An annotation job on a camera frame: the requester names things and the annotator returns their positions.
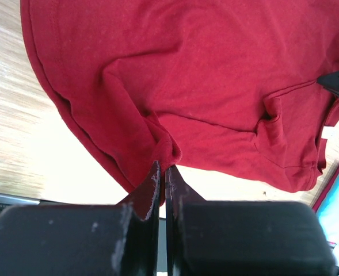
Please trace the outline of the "dark red t-shirt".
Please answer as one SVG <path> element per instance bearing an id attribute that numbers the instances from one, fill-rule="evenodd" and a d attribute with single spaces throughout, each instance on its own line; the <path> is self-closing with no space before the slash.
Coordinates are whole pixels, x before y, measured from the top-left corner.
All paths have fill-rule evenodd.
<path id="1" fill-rule="evenodd" d="M 310 190 L 339 99 L 339 1 L 21 1 L 62 119 L 126 191 L 158 161 Z"/>

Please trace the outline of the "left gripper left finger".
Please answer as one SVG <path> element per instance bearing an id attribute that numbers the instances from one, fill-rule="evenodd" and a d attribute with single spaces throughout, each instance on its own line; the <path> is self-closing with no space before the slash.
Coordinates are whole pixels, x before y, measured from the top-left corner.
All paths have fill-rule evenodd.
<path id="1" fill-rule="evenodd" d="M 0 275 L 155 275 L 161 168 L 116 205 L 14 205 L 0 213 Z"/>

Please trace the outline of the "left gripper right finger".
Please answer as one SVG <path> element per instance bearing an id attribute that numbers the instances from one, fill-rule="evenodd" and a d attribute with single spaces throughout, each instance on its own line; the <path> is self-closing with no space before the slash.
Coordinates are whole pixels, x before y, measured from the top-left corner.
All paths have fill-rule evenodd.
<path id="1" fill-rule="evenodd" d="M 165 173 L 169 275 L 335 275 L 315 212 L 297 201 L 207 201 Z"/>

